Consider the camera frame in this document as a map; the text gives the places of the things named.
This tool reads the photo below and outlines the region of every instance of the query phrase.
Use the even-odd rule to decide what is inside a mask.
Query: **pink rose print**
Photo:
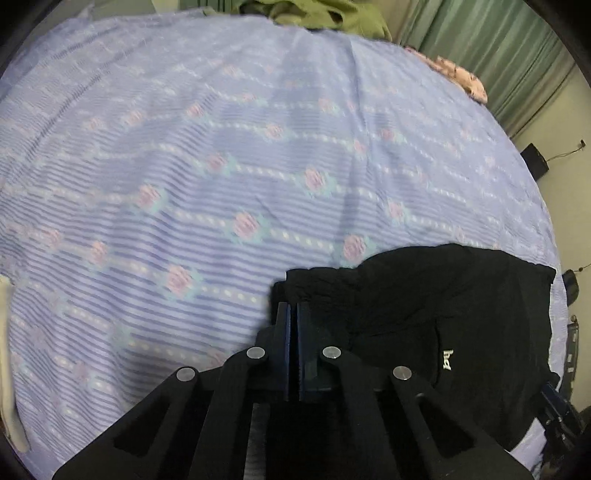
[[[135,204],[140,208],[148,209],[159,200],[160,192],[156,188],[152,187],[152,185],[142,185],[139,188]]]
[[[221,367],[228,360],[228,355],[220,350],[210,349],[207,351],[207,356],[209,357],[210,368]]]
[[[349,235],[345,238],[343,255],[351,263],[360,261],[363,258],[365,249],[365,241],[359,235]]]
[[[63,238],[64,236],[61,234],[59,230],[49,230],[45,234],[47,246],[52,249],[57,249],[60,246],[60,243],[63,240]]]
[[[355,139],[353,140],[353,149],[357,152],[357,153],[365,153],[365,151],[367,150],[367,148],[365,147],[365,145],[363,145],[359,140]]]
[[[332,102],[328,98],[321,98],[318,100],[318,106],[323,112],[330,112],[333,109]]]
[[[394,220],[402,220],[404,217],[404,205],[402,203],[388,202],[388,211],[390,217]]]
[[[85,127],[88,130],[95,131],[95,130],[100,130],[101,128],[103,128],[104,124],[98,118],[91,118],[90,120],[88,120],[85,123]]]
[[[319,190],[322,190],[326,184],[322,173],[313,168],[308,168],[304,172],[304,178],[306,180],[306,187],[308,187],[308,189],[312,192],[318,192]]]
[[[255,236],[260,225],[250,213],[241,212],[234,219],[234,233],[243,240],[250,240]]]
[[[394,132],[388,128],[382,128],[379,131],[379,136],[382,137],[383,140],[392,140],[394,138]]]
[[[144,116],[142,115],[142,112],[138,112],[137,110],[134,110],[133,112],[130,112],[129,115],[127,115],[125,117],[125,123],[128,125],[138,125],[139,123],[141,123],[141,121],[144,119]]]
[[[443,148],[445,148],[448,152],[454,154],[455,156],[458,156],[457,148],[454,147],[451,143],[445,142],[443,144]]]
[[[93,265],[102,265],[107,256],[107,246],[101,241],[95,240],[90,247],[89,262]]]
[[[227,159],[219,153],[210,155],[207,158],[207,169],[212,173],[221,172],[227,164]]]
[[[56,410],[61,409],[61,398],[57,393],[51,392],[49,395],[49,401]]]
[[[205,115],[205,111],[198,103],[192,104],[189,108],[187,108],[187,115],[192,117],[201,117]]]
[[[427,174],[425,172],[423,172],[418,167],[417,167],[417,180],[418,180],[419,184],[421,184],[424,187],[426,187],[429,183],[429,178],[427,177]]]
[[[279,125],[269,124],[265,128],[265,135],[269,138],[281,138],[283,136],[283,129]]]
[[[74,368],[72,369],[72,374],[79,382],[86,383],[90,379],[90,371],[88,366],[82,361],[76,362]]]
[[[240,69],[237,69],[235,66],[233,65],[228,65],[227,67],[224,67],[222,72],[225,75],[229,75],[230,77],[234,77],[234,78],[238,78],[240,76],[240,74],[242,73],[240,71]]]
[[[166,287],[178,298],[182,299],[193,286],[193,277],[188,270],[180,265],[172,265],[168,269]]]

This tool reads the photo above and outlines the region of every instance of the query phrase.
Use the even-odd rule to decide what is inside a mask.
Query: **electrical cable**
[[[582,271],[583,271],[585,268],[589,268],[589,267],[591,267],[591,263],[590,263],[589,265],[585,265],[584,267],[579,267],[575,273],[580,273],[580,272],[582,272]]]
[[[561,153],[560,155],[555,155],[552,158],[549,158],[548,160],[546,160],[546,163],[548,163],[549,161],[554,160],[555,158],[563,158],[563,157],[568,157],[569,155],[572,155],[573,153],[577,153],[579,150],[582,150],[585,148],[585,143],[583,141],[581,141],[581,145],[579,148],[577,148],[576,150],[573,150],[572,152],[567,152],[567,153]]]

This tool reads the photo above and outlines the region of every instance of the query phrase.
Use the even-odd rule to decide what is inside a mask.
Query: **wall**
[[[563,271],[591,263],[591,88],[576,69],[563,90],[514,139],[521,151],[533,143],[544,158],[575,150],[583,139],[584,150],[548,165],[538,181],[556,234]],[[579,299],[569,308],[580,325],[580,353],[573,391],[578,409],[591,405],[591,268],[577,277]]]

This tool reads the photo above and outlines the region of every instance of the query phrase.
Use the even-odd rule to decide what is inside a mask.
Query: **bed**
[[[456,242],[561,271],[485,107],[396,45],[261,17],[60,24],[0,80],[0,179],[20,457],[37,480],[173,369],[251,344],[290,268]],[[550,318],[562,373],[559,274]],[[536,421],[512,454],[534,469],[544,443]]]

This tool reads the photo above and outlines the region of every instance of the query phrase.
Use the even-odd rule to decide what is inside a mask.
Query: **black garment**
[[[337,346],[377,367],[410,367],[511,450],[536,415],[534,396],[555,381],[555,276],[501,251],[409,247],[354,269],[290,270],[271,305],[308,302]]]

